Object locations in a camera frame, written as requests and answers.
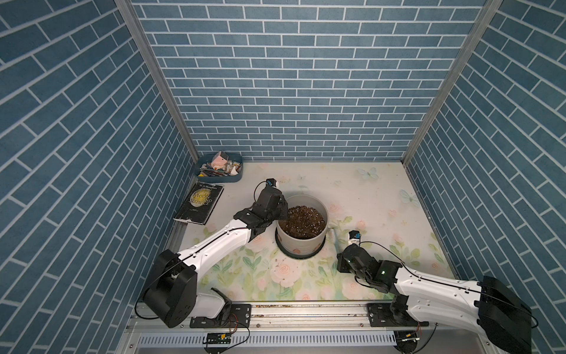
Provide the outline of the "teal toothbrush white bristles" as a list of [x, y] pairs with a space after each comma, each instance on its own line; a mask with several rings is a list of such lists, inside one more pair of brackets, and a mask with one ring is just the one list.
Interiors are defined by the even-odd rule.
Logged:
[[336, 254], [340, 254], [341, 253], [340, 238], [338, 236], [338, 232], [336, 231], [336, 228], [331, 228], [329, 230], [329, 233], [331, 233], [333, 236], [333, 244], [335, 246]]

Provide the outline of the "white ceramic pot with soil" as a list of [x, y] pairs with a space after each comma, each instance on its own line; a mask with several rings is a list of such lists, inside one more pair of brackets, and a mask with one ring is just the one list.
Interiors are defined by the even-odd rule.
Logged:
[[[327, 234], [328, 212], [323, 203], [308, 195], [295, 195], [287, 199], [288, 219], [276, 222], [276, 231], [299, 240], [308, 240]], [[309, 250], [314, 242], [305, 242]]]

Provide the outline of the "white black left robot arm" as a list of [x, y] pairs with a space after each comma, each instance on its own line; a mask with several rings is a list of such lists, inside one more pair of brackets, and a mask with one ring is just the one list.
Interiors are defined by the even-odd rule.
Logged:
[[178, 253], [169, 249], [159, 254], [142, 287], [140, 299], [169, 328], [188, 317], [212, 319], [228, 324], [232, 301], [218, 289], [198, 292], [198, 281], [228, 254], [287, 217], [287, 201], [277, 181], [269, 178], [249, 208], [237, 212], [220, 231], [203, 242]]

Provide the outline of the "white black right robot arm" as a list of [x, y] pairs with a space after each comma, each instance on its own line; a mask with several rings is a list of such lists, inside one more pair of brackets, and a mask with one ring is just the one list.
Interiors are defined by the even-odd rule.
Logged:
[[421, 273], [403, 263], [377, 260], [357, 244], [337, 255], [337, 269], [383, 294], [393, 295], [395, 324], [449, 325], [476, 333], [507, 353], [532, 351], [530, 307], [500, 280], [454, 280]]

